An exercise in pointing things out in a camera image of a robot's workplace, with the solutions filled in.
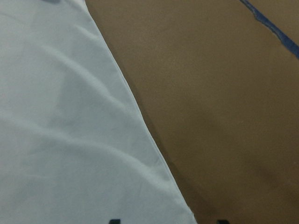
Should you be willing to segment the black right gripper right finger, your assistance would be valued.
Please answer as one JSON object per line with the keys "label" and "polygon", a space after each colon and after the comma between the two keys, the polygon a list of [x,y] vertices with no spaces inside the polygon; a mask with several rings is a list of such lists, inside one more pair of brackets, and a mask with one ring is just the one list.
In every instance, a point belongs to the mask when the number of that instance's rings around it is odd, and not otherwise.
{"label": "black right gripper right finger", "polygon": [[217,224],[230,224],[228,220],[217,220]]}

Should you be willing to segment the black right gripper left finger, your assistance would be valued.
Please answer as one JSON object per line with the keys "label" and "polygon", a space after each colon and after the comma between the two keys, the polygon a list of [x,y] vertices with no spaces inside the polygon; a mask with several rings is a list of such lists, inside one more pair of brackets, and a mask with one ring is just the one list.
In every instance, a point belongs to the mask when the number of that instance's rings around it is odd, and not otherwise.
{"label": "black right gripper left finger", "polygon": [[109,224],[121,224],[121,220],[120,219],[111,219],[109,221]]}

